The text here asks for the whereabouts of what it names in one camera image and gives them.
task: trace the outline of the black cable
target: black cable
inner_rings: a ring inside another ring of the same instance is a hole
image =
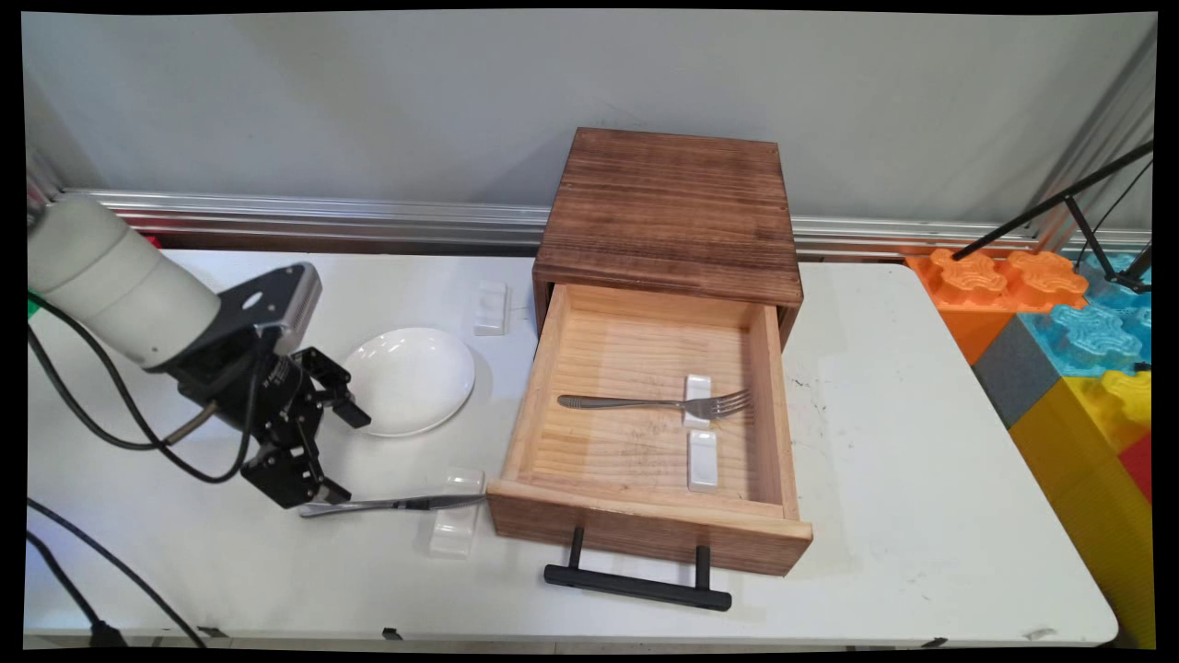
[[[41,559],[53,572],[53,577],[58,579],[58,583],[66,590],[78,608],[86,615],[86,619],[90,621],[90,645],[91,646],[127,646],[127,641],[123,639],[123,634],[118,631],[114,626],[111,626],[106,622],[98,618],[98,613],[94,609],[90,606],[90,602],[86,597],[81,596],[78,587],[70,582],[70,577],[66,572],[61,570],[61,565],[58,564],[57,558],[53,557],[53,552],[50,551],[50,546],[45,545],[41,539],[37,538],[33,532],[25,530],[25,539],[33,544],[37,552],[41,553]]]
[[[61,400],[66,401],[66,406],[70,407],[70,412],[73,412],[74,416],[77,416],[86,426],[86,428],[90,428],[91,433],[98,435],[103,441],[110,442],[123,449],[152,451],[156,448],[152,444],[120,440],[95,424],[94,420],[86,414],[86,411],[78,405],[78,401],[73,398],[73,394],[70,393],[70,388],[66,387],[65,382],[61,381],[61,376],[58,375],[58,370],[53,367],[53,362],[50,361],[50,355],[45,353],[41,341],[38,340],[37,334],[33,333],[32,324],[28,326],[28,347],[33,349],[33,354],[37,355],[37,361],[41,362],[41,368],[45,370],[45,375],[50,379],[53,388],[58,390],[58,395],[61,396]]]
[[[153,602],[156,602],[156,605],[158,605],[160,608],[160,610],[163,610],[173,622],[176,622],[176,624],[178,626],[180,626],[180,630],[184,631],[184,634],[186,636],[189,636],[189,639],[191,639],[193,642],[193,644],[196,644],[200,649],[205,649],[205,643],[200,639],[200,636],[198,636],[197,632],[193,631],[191,626],[189,626],[187,622],[185,622],[184,619],[182,619],[180,616],[177,615],[174,610],[172,610],[172,606],[169,605],[167,602],[165,602],[158,593],[156,593],[156,590],[151,589],[151,586],[149,586],[147,583],[145,583],[143,578],[140,578],[134,571],[132,571],[131,567],[129,567],[126,564],[124,564],[121,559],[119,559],[118,557],[114,557],[114,554],[112,554],[111,551],[106,550],[105,547],[103,547],[101,544],[99,544],[94,539],[90,538],[90,534],[87,534],[86,532],[83,532],[81,530],[79,530],[77,525],[74,525],[73,523],[71,523],[71,521],[66,520],[65,518],[58,516],[51,508],[48,508],[47,506],[44,506],[42,504],[40,504],[39,501],[37,501],[35,499],[26,495],[25,497],[25,501],[32,508],[34,508],[34,510],[44,513],[45,517],[48,518],[50,520],[53,520],[58,525],[61,525],[62,527],[65,527],[66,530],[68,530],[70,533],[72,533],[73,536],[78,537],[86,545],[88,545],[90,547],[94,549],[95,552],[98,552],[99,554],[101,554],[103,557],[105,557],[106,560],[110,562],[111,564],[113,564],[119,571],[123,571],[123,573],[126,577],[131,578],[131,582],[133,582],[134,584],[139,585],[139,589],[141,589],[149,597],[151,597],[151,599]]]
[[[65,590],[70,593],[70,598],[74,599],[74,603],[78,604],[78,608],[81,609],[81,611],[86,615],[86,619],[90,621],[90,624],[93,626],[98,622],[101,622],[101,619],[98,618],[98,612],[94,612],[94,609],[90,606],[90,602],[86,600],[86,597],[81,596],[81,592],[78,591],[78,587],[75,587],[74,584],[70,582],[70,578],[66,576],[66,572],[61,570],[61,565],[58,564],[57,558],[54,558],[53,553],[50,552],[50,546],[45,545],[41,541],[41,539],[37,538],[37,534],[29,532],[28,530],[25,530],[25,538],[28,540],[28,543],[33,544],[33,547],[37,549],[37,552],[41,553],[41,558],[45,559],[45,564],[50,567],[50,571],[53,571],[53,576],[58,579],[59,583],[61,583],[61,586],[65,587]]]
[[[183,459],[180,459],[180,457],[176,455],[172,452],[172,449],[167,448],[166,442],[164,442],[156,435],[156,433],[151,429],[151,426],[147,425],[147,421],[145,421],[143,415],[139,413],[139,408],[136,406],[134,400],[131,398],[131,393],[127,390],[126,385],[123,382],[123,378],[119,375],[118,369],[114,368],[114,363],[111,361],[110,355],[106,354],[106,350],[103,349],[103,347],[90,334],[90,332],[86,330],[85,327],[79,324],[75,320],[62,313],[53,304],[46,302],[39,295],[28,293],[28,298],[31,298],[33,303],[40,306],[41,308],[44,308],[45,310],[50,311],[52,315],[57,316],[59,320],[65,322],[67,326],[70,326],[70,328],[73,329],[74,333],[77,333],[79,336],[81,336],[83,340],[86,342],[86,344],[90,346],[92,350],[94,350],[94,354],[98,355],[98,359],[103,362],[103,366],[106,367],[106,372],[111,375],[111,379],[114,380],[114,386],[119,390],[119,395],[123,398],[123,402],[126,403],[127,409],[131,412],[131,416],[136,420],[136,424],[139,425],[139,429],[143,431],[144,435],[147,436],[150,444],[140,445],[136,442],[127,442],[125,440],[120,440],[118,438],[114,438],[106,431],[103,431],[103,428],[100,428],[97,424],[94,424],[94,421],[88,415],[86,415],[85,411],[83,411],[81,407],[78,405],[78,402],[73,399],[73,395],[70,394],[70,390],[65,387],[65,383],[61,381],[61,378],[57,374],[57,370],[53,369],[53,363],[50,361],[48,355],[45,353],[45,348],[41,347],[40,341],[33,333],[33,327],[29,326],[28,344],[29,347],[33,348],[33,354],[35,354],[37,359],[41,362],[41,367],[45,368],[45,372],[50,376],[50,381],[53,382],[53,387],[58,390],[58,394],[61,396],[62,400],[66,401],[66,405],[70,406],[70,409],[83,421],[83,424],[86,425],[87,428],[91,429],[92,433],[101,438],[104,441],[107,441],[120,448],[131,448],[134,451],[157,448],[170,461],[172,461],[173,465],[185,471],[189,475],[206,484],[223,484],[232,479],[238,473],[238,471],[242,470],[242,465],[245,464],[245,454],[250,448],[250,431],[253,428],[253,416],[257,405],[258,383],[262,381],[262,368],[263,365],[265,363],[263,361],[262,355],[265,350],[272,347],[274,341],[276,340],[277,333],[274,329],[268,329],[263,334],[263,336],[258,339],[258,344],[256,346],[256,352],[253,357],[253,369],[250,374],[250,385],[245,402],[245,421],[244,426],[242,427],[242,441],[238,445],[237,458],[235,458],[233,465],[230,466],[229,471],[226,471],[224,474],[219,477],[212,477],[210,474],[205,474],[204,472],[185,462]]]
[[[90,346],[90,349],[93,350],[95,355],[98,355],[98,360],[103,362],[103,368],[106,368],[106,373],[110,374],[111,380],[114,381],[114,388],[118,389],[119,396],[123,399],[123,402],[126,403],[127,411],[131,412],[131,418],[136,420],[136,425],[138,425],[139,429],[143,431],[145,435],[147,435],[149,440],[152,439],[152,438],[154,438],[156,436],[154,433],[151,432],[151,427],[147,425],[147,421],[143,418],[143,414],[140,414],[139,407],[136,405],[134,399],[131,398],[131,392],[127,389],[127,385],[123,381],[123,376],[119,375],[119,370],[114,367],[114,362],[111,361],[111,356],[108,354],[106,354],[106,350],[103,349],[103,346],[99,344],[99,342],[94,339],[94,336],[92,336],[91,333],[88,330],[86,330],[86,328],[83,327],[77,320],[70,317],[61,309],[59,309],[58,307],[55,307],[55,306],[51,304],[50,302],[45,301],[40,295],[29,291],[28,293],[28,298],[32,300],[34,304],[37,304],[37,306],[44,308],[45,310],[50,311],[50,314],[52,314],[54,317],[57,317],[61,322],[65,322],[71,329],[74,330],[75,334],[78,334],[79,336],[81,336],[81,340],[85,341],[87,346]],[[33,334],[33,332],[32,332],[32,328],[31,328],[29,329],[29,335],[32,335],[32,334]],[[46,359],[41,361],[41,366],[45,367],[47,362],[48,362],[48,357],[46,356]],[[126,444],[130,444],[132,446],[132,448],[139,448],[139,449],[152,449],[152,448],[156,448],[156,446],[157,446],[157,445],[153,445],[153,444],[147,444],[147,445],[137,445],[134,442],[126,442]]]
[[[1101,228],[1101,224],[1105,223],[1105,219],[1109,217],[1109,212],[1112,212],[1114,208],[1118,206],[1118,203],[1120,203],[1121,199],[1125,198],[1127,193],[1129,193],[1129,190],[1133,189],[1135,184],[1138,184],[1138,178],[1142,177],[1142,175],[1146,172],[1146,169],[1151,168],[1151,164],[1153,163],[1154,163],[1153,158],[1146,162],[1146,165],[1142,166],[1142,170],[1138,171],[1138,175],[1134,176],[1134,179],[1129,182],[1129,186],[1127,186],[1126,190],[1121,192],[1121,196],[1118,196],[1118,199],[1114,201],[1112,205],[1109,205],[1109,209],[1106,210],[1106,214],[1101,215],[1101,221],[1099,221],[1096,225],[1093,227],[1094,235],[1096,235],[1098,230]],[[1081,244],[1081,251],[1076,254],[1078,269],[1081,268],[1081,258],[1085,257],[1085,249],[1087,249],[1088,245],[1089,245],[1089,239],[1086,237],[1085,243]]]

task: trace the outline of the fork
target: fork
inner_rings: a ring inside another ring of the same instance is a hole
[[[749,389],[733,392],[711,399],[692,399],[690,401],[650,401],[638,399],[604,399],[598,396],[556,398],[556,402],[573,409],[601,409],[607,407],[677,407],[697,419],[720,419],[749,407],[753,401]]]

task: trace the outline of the black handle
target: black handle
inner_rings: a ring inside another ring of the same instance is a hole
[[[671,583],[659,583],[656,580],[644,580],[643,578],[578,569],[578,564],[581,562],[581,540],[584,537],[585,530],[581,527],[573,531],[569,565],[560,566],[558,564],[549,564],[545,566],[546,583],[621,596],[633,596],[635,598],[646,598],[663,603],[677,603],[679,605],[720,612],[732,608],[732,595],[709,589],[711,551],[706,545],[696,546],[696,586],[686,587]]]

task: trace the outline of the yellow foam block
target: yellow foam block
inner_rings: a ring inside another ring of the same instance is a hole
[[[1126,375],[1109,370],[1098,378],[1065,378],[1073,398],[1096,424],[1114,453],[1151,432],[1151,372]]]
[[[1118,644],[1154,649],[1153,514],[1126,468],[1111,458],[1050,501],[1118,616]]]
[[[1008,431],[1048,500],[1118,459],[1068,380],[1058,380]]]

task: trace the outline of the wooden cabinet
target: wooden cabinet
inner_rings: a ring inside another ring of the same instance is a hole
[[[533,269],[540,344],[503,472],[503,536],[784,575],[798,517],[780,349],[802,288],[777,146],[578,130]],[[681,399],[689,374],[753,405],[712,422],[719,484],[687,490],[674,409],[568,409],[561,394]]]

